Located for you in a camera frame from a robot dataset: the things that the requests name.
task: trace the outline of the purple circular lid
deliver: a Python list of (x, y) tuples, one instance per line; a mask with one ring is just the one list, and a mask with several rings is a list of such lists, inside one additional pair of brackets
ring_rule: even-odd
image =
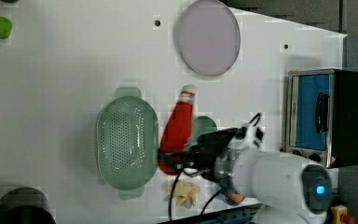
[(241, 34), (228, 7), (216, 0), (199, 0), (184, 13), (178, 41), (183, 58), (193, 71), (217, 76), (237, 60)]

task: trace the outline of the white table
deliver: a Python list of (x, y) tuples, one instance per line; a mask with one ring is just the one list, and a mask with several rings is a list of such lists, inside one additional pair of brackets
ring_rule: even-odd
[[(199, 87), (196, 115), (210, 116), (223, 128), (264, 112), (265, 148), (282, 146), (287, 72), (340, 68), (344, 36), (232, 9), (241, 29), (239, 59), (222, 76), (201, 77), (182, 62), (173, 40), (176, 21), (189, 4), (0, 2), (0, 15), (14, 23), (11, 38), (0, 40), (0, 198), (20, 186), (41, 189), (61, 224), (168, 220), (164, 189), (172, 176), (158, 170), (141, 198), (121, 201), (98, 173), (94, 125), (121, 86), (142, 90), (158, 113), (160, 135), (175, 97), (193, 83)], [(175, 207), (174, 218), (195, 216), (213, 194), (211, 183), (193, 181), (201, 186), (197, 207)], [(210, 208), (228, 206), (215, 200)]]

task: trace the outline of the green cup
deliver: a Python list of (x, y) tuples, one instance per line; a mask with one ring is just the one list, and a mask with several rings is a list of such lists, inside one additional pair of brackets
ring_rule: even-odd
[(214, 121), (207, 116), (199, 116), (193, 119), (193, 130), (191, 134), (190, 145), (195, 146), (198, 143), (200, 135), (213, 133), (217, 131)]

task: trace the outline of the green object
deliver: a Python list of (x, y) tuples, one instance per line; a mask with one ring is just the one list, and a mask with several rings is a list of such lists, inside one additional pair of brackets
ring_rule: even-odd
[(0, 39), (8, 39), (11, 34), (13, 23), (11, 20), (0, 16)]
[(207, 116), (199, 116), (193, 119), (193, 130), (191, 134), (190, 145), (195, 146), (198, 143), (200, 135), (213, 133), (217, 131), (214, 121)]
[(96, 130), (98, 168), (104, 181), (138, 196), (157, 170), (158, 149), (158, 118), (141, 96), (137, 88), (118, 88), (116, 100), (101, 112)]

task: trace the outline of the black cable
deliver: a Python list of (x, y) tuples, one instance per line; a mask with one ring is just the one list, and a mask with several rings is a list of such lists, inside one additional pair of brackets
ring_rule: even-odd
[(261, 118), (261, 113), (257, 113), (252, 119), (251, 121), (249, 121), (249, 123), (251, 124), (253, 121), (255, 121), (257, 119), (257, 121), (254, 124), (254, 127), (257, 125), (258, 121), (260, 121)]
[(205, 212), (206, 207), (208, 207), (208, 204), (211, 203), (212, 200), (213, 200), (215, 197), (217, 197), (221, 192), (222, 192), (221, 189), (218, 190), (218, 191), (209, 199), (209, 201), (208, 201), (208, 202), (204, 205), (204, 207), (202, 208), (202, 211), (201, 211), (200, 216), (203, 215), (203, 213)]
[(176, 184), (178, 183), (179, 180), (179, 176), (182, 172), (180, 172), (176, 178), (175, 181), (173, 181), (173, 185), (172, 185), (172, 189), (171, 189), (171, 195), (170, 195), (170, 202), (168, 203), (168, 217), (170, 217), (170, 221), (172, 221), (172, 197), (173, 197), (173, 192), (175, 191), (175, 187)]

